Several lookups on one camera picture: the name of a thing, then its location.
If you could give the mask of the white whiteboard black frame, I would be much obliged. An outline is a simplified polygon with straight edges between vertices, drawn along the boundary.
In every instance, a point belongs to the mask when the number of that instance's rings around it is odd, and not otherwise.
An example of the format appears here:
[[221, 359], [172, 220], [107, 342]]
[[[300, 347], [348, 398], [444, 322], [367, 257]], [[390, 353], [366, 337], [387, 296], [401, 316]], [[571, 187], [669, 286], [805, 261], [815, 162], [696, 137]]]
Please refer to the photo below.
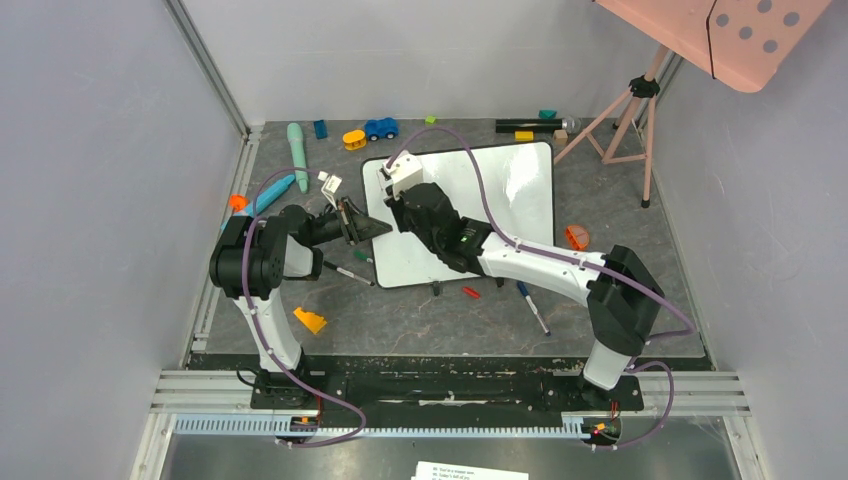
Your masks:
[[[477, 147], [478, 161], [489, 207], [498, 225], [508, 233], [551, 245], [557, 238], [553, 195], [552, 147], [544, 141]], [[423, 180], [437, 184], [462, 216], [487, 219], [474, 169], [462, 150], [419, 153]], [[393, 231], [372, 241], [376, 282], [396, 288], [469, 279], [469, 273], [449, 269], [411, 233], [401, 233], [381, 185], [384, 157], [362, 164], [361, 176], [367, 214], [390, 224]]]

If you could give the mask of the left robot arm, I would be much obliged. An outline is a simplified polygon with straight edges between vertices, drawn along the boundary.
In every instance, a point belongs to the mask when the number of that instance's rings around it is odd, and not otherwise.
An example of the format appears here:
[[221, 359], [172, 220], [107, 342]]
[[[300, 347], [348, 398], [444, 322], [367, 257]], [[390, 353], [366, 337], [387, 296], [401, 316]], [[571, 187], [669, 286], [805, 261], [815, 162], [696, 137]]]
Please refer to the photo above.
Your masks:
[[288, 205], [265, 219], [235, 216], [226, 223], [209, 276], [245, 317], [260, 354], [260, 370], [249, 384], [252, 408], [310, 408], [321, 400], [282, 304], [282, 283], [317, 280], [328, 266], [319, 248], [324, 243], [357, 245], [392, 230], [347, 197], [318, 215]]

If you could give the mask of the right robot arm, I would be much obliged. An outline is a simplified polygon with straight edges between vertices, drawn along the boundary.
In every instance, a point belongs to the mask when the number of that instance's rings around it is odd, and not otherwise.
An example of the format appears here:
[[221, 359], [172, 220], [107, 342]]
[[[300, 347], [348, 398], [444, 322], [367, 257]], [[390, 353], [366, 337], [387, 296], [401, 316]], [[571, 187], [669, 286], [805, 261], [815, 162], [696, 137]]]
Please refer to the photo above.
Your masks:
[[642, 353], [665, 298], [631, 249], [592, 253], [505, 240], [492, 223], [460, 215], [434, 183], [401, 193], [387, 187], [386, 194], [400, 232], [417, 237], [449, 269], [532, 284], [586, 307], [595, 341], [578, 396], [591, 408], [617, 396], [619, 379]]

